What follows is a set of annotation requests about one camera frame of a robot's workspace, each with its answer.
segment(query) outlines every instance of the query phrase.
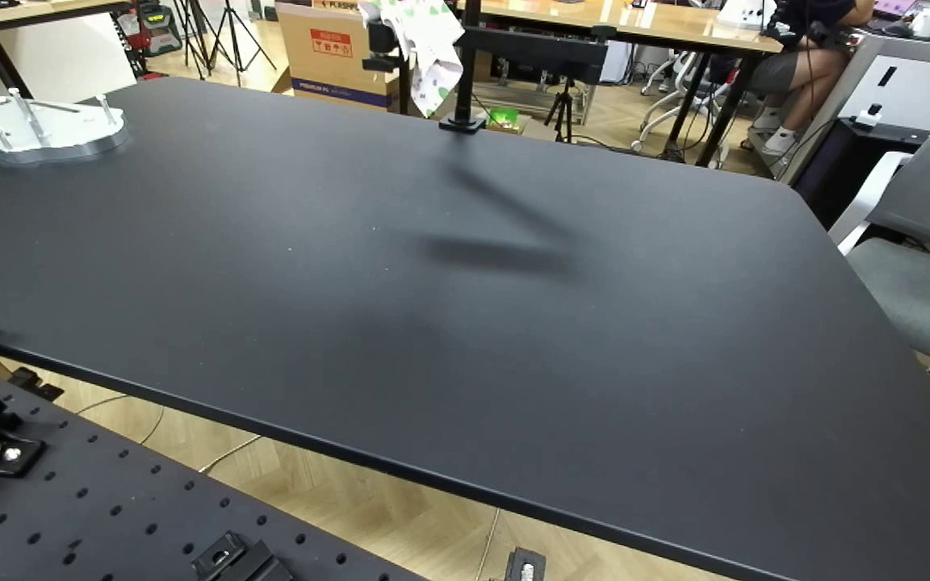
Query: person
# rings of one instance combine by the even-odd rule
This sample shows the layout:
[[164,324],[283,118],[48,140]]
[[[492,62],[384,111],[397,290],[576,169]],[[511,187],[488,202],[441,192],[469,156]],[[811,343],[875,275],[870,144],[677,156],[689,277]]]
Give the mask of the person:
[[778,158],[798,142],[852,57],[852,27],[866,27],[870,13],[875,0],[778,0],[771,31],[783,53],[766,57],[748,81],[748,89],[766,97],[752,124],[766,140],[763,156]]

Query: red label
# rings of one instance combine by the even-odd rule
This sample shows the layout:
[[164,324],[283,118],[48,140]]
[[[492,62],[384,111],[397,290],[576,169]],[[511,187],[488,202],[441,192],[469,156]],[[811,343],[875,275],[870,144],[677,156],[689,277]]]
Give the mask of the red label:
[[317,56],[350,57],[347,34],[333,30],[311,30],[311,49]]

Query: black tabletop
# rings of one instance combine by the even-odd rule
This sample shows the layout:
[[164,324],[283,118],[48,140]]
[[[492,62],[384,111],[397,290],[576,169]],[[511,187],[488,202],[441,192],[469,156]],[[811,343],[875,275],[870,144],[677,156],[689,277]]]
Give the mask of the black tabletop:
[[769,180],[159,81],[0,350],[715,572],[930,578],[930,385]]

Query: wooden table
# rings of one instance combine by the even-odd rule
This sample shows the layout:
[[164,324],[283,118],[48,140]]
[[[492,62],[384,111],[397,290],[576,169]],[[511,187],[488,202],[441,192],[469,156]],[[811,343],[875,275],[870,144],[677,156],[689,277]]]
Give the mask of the wooden table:
[[[763,56],[780,53],[780,42],[758,34],[758,30],[720,24],[715,9],[699,5],[671,5],[671,2],[647,2],[644,9],[632,9],[630,0],[484,0],[481,16],[513,19],[513,24],[538,24],[538,27],[561,27],[561,30],[610,30],[614,40],[647,42],[647,45],[671,45],[689,53],[731,53],[742,57],[742,75],[727,93],[720,118],[713,124],[707,144],[699,147],[698,163],[707,163],[715,153],[724,128],[731,116],[731,106],[748,83]],[[707,57],[698,62],[689,78],[689,89],[681,103],[681,112],[668,132],[666,158],[677,158],[677,135],[693,103],[693,89],[703,78]]]
[[54,24],[54,19],[78,19],[87,13],[110,13],[110,9],[125,9],[125,5],[130,5],[125,0],[19,2],[19,5],[0,9],[0,30],[19,30],[19,27],[36,27],[36,24]]

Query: white cloth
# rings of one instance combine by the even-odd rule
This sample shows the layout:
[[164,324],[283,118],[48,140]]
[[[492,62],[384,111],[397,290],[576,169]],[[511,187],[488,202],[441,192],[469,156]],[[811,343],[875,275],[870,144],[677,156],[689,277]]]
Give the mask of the white cloth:
[[440,111],[461,78],[456,42],[466,30],[456,13],[441,0],[369,0],[357,5],[364,19],[377,16],[392,30],[412,69],[410,99],[418,112]]

